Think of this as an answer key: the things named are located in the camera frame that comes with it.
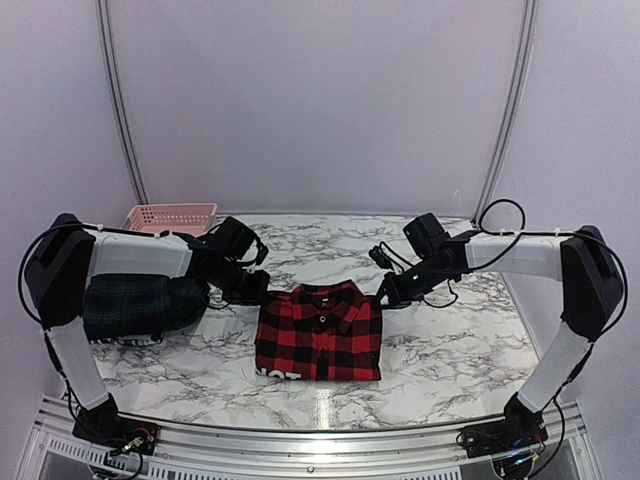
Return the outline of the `red black plaid garment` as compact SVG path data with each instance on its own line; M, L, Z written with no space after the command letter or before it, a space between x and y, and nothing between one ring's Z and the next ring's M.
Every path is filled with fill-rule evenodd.
M276 379L377 382L380 301L351 281L269 291L255 337L256 373Z

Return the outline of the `dark green plaid garment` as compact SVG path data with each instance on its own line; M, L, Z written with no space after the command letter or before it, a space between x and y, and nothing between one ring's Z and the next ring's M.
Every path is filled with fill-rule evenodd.
M186 277L95 276L84 294L84 330L89 340L180 330L201 319L209 292Z

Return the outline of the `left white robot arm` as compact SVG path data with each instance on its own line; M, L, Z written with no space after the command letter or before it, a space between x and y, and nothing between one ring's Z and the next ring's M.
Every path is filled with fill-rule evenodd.
M226 304L258 305L269 249L234 217L200 236L106 228L61 214L28 247L18 273L26 313L43 330L55 368L79 404L89 431L106 445L125 438L90 345L161 336L199 321L217 289Z

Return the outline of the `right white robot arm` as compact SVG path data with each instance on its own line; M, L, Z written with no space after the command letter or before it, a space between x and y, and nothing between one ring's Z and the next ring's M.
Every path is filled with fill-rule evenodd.
M415 265L384 276L378 294L387 307L402 308L467 275L504 278L539 354L514 396L524 410L514 410L495 428L496 440L515 448L534 431L530 413L551 402L620 321L628 301L622 261L595 225L572 231L443 232L425 244Z

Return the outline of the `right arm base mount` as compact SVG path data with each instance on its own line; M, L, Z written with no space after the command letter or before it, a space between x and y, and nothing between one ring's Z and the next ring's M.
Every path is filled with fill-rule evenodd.
M515 393L503 411L504 418L465 426L456 437L468 458L494 455L544 443L548 439L542 410L530 409Z

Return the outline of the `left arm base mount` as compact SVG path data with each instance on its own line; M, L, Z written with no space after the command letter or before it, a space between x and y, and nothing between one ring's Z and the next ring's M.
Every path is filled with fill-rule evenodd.
M74 420L73 435L98 445L110 447L116 454L137 451L152 455L155 451L159 426L156 423L123 417L111 394L101 405L86 409L74 406L67 399L69 413Z

